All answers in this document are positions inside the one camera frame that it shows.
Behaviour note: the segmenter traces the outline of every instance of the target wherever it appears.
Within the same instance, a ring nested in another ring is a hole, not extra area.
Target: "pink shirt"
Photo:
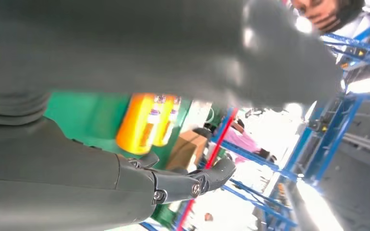
[[[258,152],[260,151],[260,147],[257,145],[257,143],[248,135],[246,132],[243,132],[242,134],[238,132],[236,129],[230,127],[227,133],[225,134],[224,138],[227,142],[230,142],[238,147],[243,148],[246,151],[249,152]],[[244,162],[246,158],[239,156],[235,163]]]

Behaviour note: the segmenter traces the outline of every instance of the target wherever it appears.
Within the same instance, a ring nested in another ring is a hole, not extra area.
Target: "cardboard box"
[[[198,165],[205,145],[205,137],[193,131],[181,133],[172,149],[166,169],[189,169],[191,165]]]

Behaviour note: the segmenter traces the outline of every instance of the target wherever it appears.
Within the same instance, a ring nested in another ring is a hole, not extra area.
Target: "black hair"
[[[245,128],[245,124],[242,122],[241,119],[238,119],[238,124],[244,129]]]
[[[362,7],[364,6],[364,0],[338,0],[338,3],[339,9],[335,14],[336,19],[325,25],[324,28],[328,28],[333,24],[336,25],[326,31],[324,31],[323,28],[320,28],[324,33],[331,33],[341,29],[346,24],[356,19],[362,12]]]

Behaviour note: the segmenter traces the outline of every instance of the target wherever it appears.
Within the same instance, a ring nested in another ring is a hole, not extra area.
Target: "robotic hand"
[[[0,231],[107,230],[138,223],[156,204],[222,186],[223,159],[186,175],[151,169],[154,153],[126,159],[67,139],[53,121],[0,126]]]

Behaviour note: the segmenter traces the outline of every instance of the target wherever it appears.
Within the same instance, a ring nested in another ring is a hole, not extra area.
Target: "metal rail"
[[[360,147],[370,150],[370,140],[351,133],[346,133],[343,137],[345,141],[357,144]]]

